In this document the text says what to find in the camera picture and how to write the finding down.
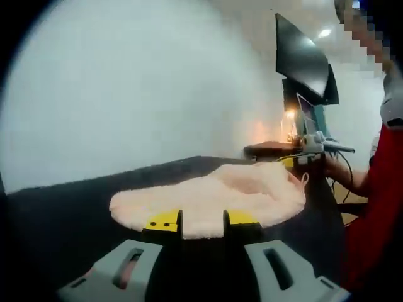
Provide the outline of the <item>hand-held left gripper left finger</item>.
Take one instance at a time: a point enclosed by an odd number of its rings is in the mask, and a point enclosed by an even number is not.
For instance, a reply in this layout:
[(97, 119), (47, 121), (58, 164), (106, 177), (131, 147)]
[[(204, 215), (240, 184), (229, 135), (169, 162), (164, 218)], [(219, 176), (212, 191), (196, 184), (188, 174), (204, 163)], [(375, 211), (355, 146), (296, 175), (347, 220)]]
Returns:
[(82, 277), (60, 288), (61, 301), (145, 301), (153, 269), (167, 247), (182, 239), (179, 209), (149, 219), (141, 240), (126, 240), (95, 262)]

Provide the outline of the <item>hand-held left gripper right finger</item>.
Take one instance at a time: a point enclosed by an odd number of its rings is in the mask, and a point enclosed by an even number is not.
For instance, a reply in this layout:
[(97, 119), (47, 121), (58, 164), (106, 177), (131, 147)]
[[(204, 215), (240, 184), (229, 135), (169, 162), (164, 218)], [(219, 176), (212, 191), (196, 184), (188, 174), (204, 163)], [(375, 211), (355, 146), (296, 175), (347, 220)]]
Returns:
[(241, 212), (225, 210), (224, 238), (239, 266), (237, 279), (258, 301), (347, 301), (350, 293), (324, 276), (281, 240), (259, 242), (263, 229)]

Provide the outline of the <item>person's right hand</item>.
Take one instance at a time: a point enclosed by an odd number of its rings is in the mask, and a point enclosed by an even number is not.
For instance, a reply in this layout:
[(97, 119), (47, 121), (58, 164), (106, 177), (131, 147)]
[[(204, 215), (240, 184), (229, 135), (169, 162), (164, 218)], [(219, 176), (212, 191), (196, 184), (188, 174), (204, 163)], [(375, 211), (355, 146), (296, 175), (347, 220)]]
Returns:
[(343, 165), (334, 157), (325, 154), (324, 176), (340, 183), (346, 189), (351, 187), (352, 171), (348, 166)]

